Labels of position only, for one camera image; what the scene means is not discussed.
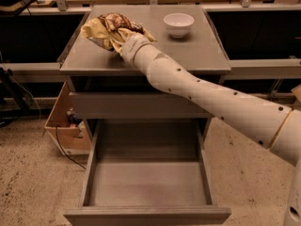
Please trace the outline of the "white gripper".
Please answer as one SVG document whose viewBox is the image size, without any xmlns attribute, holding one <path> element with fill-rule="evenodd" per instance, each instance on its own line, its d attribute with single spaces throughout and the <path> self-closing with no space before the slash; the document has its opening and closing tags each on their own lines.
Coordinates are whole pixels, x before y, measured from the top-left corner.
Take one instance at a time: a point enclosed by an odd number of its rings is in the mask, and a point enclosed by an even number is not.
<svg viewBox="0 0 301 226">
<path fill-rule="evenodd" d="M 170 64 L 170 58 L 151 42 L 156 38 L 146 29 L 141 33 L 119 28 L 111 33 L 111 43 L 124 61 L 137 68 L 144 75 L 151 74 L 151 68 Z"/>
</svg>

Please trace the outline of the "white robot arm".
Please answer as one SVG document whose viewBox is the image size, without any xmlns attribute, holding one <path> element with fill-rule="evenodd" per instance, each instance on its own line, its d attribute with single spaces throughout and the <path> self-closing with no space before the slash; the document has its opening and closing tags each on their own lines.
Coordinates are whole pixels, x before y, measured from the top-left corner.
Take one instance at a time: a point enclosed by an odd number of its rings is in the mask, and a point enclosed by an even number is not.
<svg viewBox="0 0 301 226">
<path fill-rule="evenodd" d="M 121 28 L 111 41 L 154 88 L 190 100 L 293 165 L 283 226 L 301 226 L 301 111 L 199 79 L 140 33 Z"/>
</svg>

